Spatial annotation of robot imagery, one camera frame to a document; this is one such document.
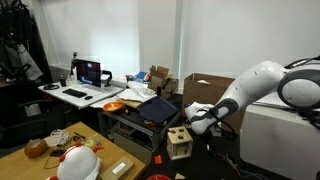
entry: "computer mouse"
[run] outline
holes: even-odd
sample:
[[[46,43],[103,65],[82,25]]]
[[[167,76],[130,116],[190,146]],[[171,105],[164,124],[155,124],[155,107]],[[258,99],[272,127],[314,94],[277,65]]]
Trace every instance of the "computer mouse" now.
[[[89,100],[89,99],[92,99],[93,98],[93,96],[86,96],[84,99],[85,100]]]

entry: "wooden table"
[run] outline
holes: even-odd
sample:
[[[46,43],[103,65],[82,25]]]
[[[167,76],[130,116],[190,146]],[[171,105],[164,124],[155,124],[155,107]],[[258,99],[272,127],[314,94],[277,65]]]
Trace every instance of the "wooden table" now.
[[[137,179],[145,169],[145,164],[140,160],[133,157],[120,147],[116,146],[88,126],[79,122],[66,129],[69,135],[72,136],[74,132],[77,132],[83,136],[92,137],[97,135],[103,150],[99,150],[96,155],[102,159],[100,173],[108,169],[113,163],[119,160],[123,156],[127,156],[133,162],[133,168],[130,170],[128,176],[125,179]],[[0,159],[0,179],[41,179],[44,180],[50,176],[57,174],[57,167],[51,169],[45,169],[46,167],[52,167],[58,164],[58,158],[50,157],[49,149],[44,155],[35,159],[29,159],[24,154],[24,148]]]

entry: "wire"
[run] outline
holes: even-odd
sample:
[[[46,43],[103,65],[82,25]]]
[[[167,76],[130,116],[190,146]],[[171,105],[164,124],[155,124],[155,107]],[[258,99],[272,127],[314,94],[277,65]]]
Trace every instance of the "wire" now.
[[[269,180],[267,177],[261,175],[261,174],[257,174],[257,173],[251,173],[251,172],[248,172],[248,171],[244,171],[244,170],[240,170],[240,172],[242,173],[247,173],[249,175],[246,175],[246,176],[241,176],[241,178],[249,178],[251,176],[254,176],[260,180]]]

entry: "monitor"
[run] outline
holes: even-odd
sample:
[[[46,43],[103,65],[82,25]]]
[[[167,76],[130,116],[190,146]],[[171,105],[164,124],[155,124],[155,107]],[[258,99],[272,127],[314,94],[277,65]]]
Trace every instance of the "monitor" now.
[[[100,63],[76,59],[77,80],[101,87]]]

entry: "orange bowl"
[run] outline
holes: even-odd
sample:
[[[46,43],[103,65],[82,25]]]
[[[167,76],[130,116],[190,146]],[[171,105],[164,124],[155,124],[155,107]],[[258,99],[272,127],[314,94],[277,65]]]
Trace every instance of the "orange bowl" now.
[[[122,108],[122,104],[118,102],[109,102],[103,106],[103,110],[107,112],[113,112]]]

